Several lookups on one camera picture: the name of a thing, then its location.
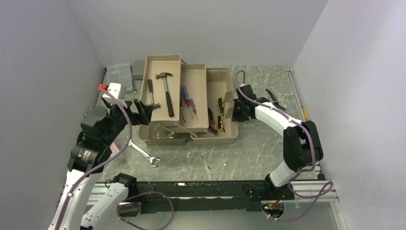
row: open-end wrench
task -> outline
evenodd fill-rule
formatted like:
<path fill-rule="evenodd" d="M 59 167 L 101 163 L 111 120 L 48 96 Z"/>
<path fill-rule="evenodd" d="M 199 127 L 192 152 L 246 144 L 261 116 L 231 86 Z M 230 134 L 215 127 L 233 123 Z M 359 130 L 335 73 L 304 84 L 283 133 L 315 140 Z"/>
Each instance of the open-end wrench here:
<path fill-rule="evenodd" d="M 138 147 L 136 144 L 134 144 L 133 140 L 130 140 L 130 142 L 128 143 L 128 146 L 133 147 L 137 152 L 141 153 L 141 155 L 149 161 L 149 163 L 151 164 L 152 167 L 158 167 L 155 164 L 155 161 L 161 161 L 161 159 L 159 159 L 158 157 L 149 156 L 148 153 L 146 153 L 144 150 L 142 150 L 140 147 Z"/>

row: white wall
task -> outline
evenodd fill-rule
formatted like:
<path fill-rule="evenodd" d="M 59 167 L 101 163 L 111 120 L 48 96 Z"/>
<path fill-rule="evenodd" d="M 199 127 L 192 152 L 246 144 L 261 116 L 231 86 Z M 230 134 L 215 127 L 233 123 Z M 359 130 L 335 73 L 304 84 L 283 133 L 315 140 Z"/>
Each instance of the white wall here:
<path fill-rule="evenodd" d="M 293 66 L 327 0 L 68 0 L 103 65 L 182 54 L 208 65 Z"/>
<path fill-rule="evenodd" d="M 406 3 L 330 0 L 294 65 L 350 229 L 406 229 Z"/>
<path fill-rule="evenodd" d="M 46 229 L 102 66 L 65 0 L 0 3 L 0 229 Z"/>

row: red connector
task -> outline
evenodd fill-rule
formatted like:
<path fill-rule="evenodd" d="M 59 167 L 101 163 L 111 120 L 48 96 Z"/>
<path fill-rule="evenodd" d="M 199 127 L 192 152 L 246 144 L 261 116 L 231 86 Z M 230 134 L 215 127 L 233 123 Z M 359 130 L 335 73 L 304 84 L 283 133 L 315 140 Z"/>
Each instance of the red connector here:
<path fill-rule="evenodd" d="M 98 91 L 101 91 L 102 88 L 103 88 L 104 90 L 107 90 L 108 87 L 109 87 L 108 85 L 100 84 L 97 90 L 98 90 Z"/>

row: pliers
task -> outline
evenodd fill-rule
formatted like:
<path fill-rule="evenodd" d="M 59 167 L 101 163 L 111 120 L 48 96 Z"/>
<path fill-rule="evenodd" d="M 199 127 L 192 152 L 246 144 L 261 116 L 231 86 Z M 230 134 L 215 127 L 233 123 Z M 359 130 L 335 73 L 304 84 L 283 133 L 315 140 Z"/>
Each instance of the pliers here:
<path fill-rule="evenodd" d="M 271 96 L 271 98 L 272 98 L 272 100 L 273 100 L 273 103 L 272 103 L 272 104 L 273 104 L 276 108 L 282 109 L 282 110 L 285 110 L 285 111 L 286 111 L 285 108 L 283 108 L 282 106 L 279 105 L 279 101 L 278 101 L 278 99 L 276 99 L 275 95 L 274 95 L 270 90 L 268 90 L 268 89 L 265 89 L 265 90 L 266 90 L 266 92 L 268 92 L 269 95 Z"/>
<path fill-rule="evenodd" d="M 218 131 L 215 128 L 215 121 L 214 121 L 214 116 L 213 116 L 213 112 L 210 108 L 207 108 L 207 112 L 209 114 L 209 125 L 210 125 L 210 129 L 213 131 L 213 133 L 218 136 Z"/>

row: screwdriver handle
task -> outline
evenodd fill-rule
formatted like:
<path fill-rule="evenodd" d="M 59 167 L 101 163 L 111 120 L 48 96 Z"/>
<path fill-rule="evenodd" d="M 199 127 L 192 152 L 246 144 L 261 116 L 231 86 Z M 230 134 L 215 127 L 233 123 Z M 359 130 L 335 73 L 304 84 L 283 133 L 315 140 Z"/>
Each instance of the screwdriver handle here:
<path fill-rule="evenodd" d="M 185 101 L 188 101 L 189 100 L 189 95 L 188 95 L 188 91 L 186 90 L 186 86 L 182 85 L 180 87 L 180 90 L 182 91 L 182 94 L 185 97 Z"/>
<path fill-rule="evenodd" d="M 223 121 L 221 120 L 221 116 L 217 116 L 217 125 L 218 125 L 218 131 L 223 131 L 224 130 L 224 124 Z"/>
<path fill-rule="evenodd" d="M 220 109 L 220 115 L 224 115 L 224 99 L 223 98 L 218 99 L 218 107 Z"/>
<path fill-rule="evenodd" d="M 191 107 L 192 107 L 192 110 L 193 110 L 194 114 L 196 114 L 196 106 L 194 105 L 193 99 L 191 98 L 191 99 L 189 100 L 189 102 L 191 103 Z"/>
<path fill-rule="evenodd" d="M 148 90 L 149 90 L 149 92 L 153 92 L 154 89 L 152 88 L 152 80 L 151 80 L 151 79 L 148 79 L 148 80 L 147 80 L 147 83 L 148 83 Z"/>

